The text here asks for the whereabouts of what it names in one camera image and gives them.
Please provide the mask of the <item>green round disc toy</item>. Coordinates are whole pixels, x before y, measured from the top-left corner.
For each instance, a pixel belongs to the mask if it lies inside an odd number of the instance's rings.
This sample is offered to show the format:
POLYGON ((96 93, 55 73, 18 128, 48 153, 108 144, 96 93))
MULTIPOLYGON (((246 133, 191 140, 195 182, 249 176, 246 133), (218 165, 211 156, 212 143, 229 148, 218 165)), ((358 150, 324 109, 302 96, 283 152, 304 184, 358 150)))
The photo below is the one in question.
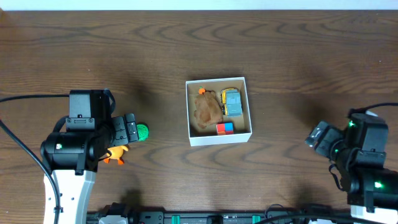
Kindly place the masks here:
POLYGON ((145 141, 149 137, 149 128, 145 124, 138 124, 136 127, 139 141, 145 141))

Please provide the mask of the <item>orange duck toy blue hat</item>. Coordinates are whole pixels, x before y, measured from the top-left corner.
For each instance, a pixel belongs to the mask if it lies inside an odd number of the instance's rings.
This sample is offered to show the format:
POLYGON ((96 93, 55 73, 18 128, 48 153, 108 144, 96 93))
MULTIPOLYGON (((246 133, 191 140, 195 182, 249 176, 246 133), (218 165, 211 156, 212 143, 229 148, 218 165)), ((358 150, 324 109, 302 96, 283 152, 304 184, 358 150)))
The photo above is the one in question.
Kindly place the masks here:
POLYGON ((116 146, 108 148, 106 157, 103 159, 105 163, 109 163, 111 159, 117 160, 119 165, 124 165, 122 156, 125 152, 128 152, 129 148, 127 146, 116 146))

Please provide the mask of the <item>brown plush bear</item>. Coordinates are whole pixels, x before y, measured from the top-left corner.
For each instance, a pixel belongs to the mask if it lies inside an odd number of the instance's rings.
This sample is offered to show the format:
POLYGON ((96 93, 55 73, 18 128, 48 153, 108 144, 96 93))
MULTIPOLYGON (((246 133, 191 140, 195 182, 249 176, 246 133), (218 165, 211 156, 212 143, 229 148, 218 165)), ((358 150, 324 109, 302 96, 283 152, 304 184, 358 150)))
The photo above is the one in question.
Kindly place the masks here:
POLYGON ((199 128, 205 129, 207 126, 221 123, 223 121, 223 113, 221 106, 217 101, 214 91, 206 91, 204 88, 199 89, 199 95, 195 98, 194 117, 199 128))

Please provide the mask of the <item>colourful puzzle cube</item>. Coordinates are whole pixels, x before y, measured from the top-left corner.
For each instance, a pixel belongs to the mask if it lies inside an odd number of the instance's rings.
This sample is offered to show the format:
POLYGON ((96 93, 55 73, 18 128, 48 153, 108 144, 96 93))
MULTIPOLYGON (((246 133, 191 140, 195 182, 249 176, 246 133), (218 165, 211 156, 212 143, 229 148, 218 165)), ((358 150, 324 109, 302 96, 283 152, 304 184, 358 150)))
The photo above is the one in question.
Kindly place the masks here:
POLYGON ((217 135, 234 134, 233 123, 219 123, 216 125, 217 135))

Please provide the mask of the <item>yellow grey toy truck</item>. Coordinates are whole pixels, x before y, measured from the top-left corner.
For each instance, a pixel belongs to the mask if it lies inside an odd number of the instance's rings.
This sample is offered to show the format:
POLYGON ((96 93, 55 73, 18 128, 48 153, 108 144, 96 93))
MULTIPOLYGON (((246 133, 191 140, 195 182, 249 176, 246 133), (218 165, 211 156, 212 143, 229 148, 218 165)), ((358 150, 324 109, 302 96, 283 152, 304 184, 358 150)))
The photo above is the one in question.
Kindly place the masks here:
POLYGON ((226 88, 221 91, 222 112, 227 117, 241 116, 243 113, 241 95, 237 88, 226 88))

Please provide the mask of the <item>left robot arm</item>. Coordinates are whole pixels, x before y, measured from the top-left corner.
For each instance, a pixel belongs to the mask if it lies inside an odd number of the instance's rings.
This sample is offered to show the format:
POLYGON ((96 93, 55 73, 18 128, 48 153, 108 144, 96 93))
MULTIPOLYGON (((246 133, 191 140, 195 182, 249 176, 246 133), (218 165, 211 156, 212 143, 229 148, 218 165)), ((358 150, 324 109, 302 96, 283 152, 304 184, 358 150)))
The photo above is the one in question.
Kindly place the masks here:
POLYGON ((85 223, 98 163, 109 148, 139 139, 134 114, 64 119, 67 130, 55 129, 40 153, 52 180, 45 180, 45 223, 85 223))

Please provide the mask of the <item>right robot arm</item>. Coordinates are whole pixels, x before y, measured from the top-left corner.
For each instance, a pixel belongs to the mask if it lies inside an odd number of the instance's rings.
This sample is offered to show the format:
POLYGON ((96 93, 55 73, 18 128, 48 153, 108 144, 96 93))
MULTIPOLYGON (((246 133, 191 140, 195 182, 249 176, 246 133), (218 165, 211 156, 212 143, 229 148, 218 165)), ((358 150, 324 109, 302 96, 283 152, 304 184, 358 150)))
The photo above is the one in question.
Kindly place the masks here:
POLYGON ((320 121, 305 143, 328 159, 337 188, 347 193, 351 216, 397 223, 397 172, 386 169, 388 126, 382 120, 351 120, 345 130, 320 121))

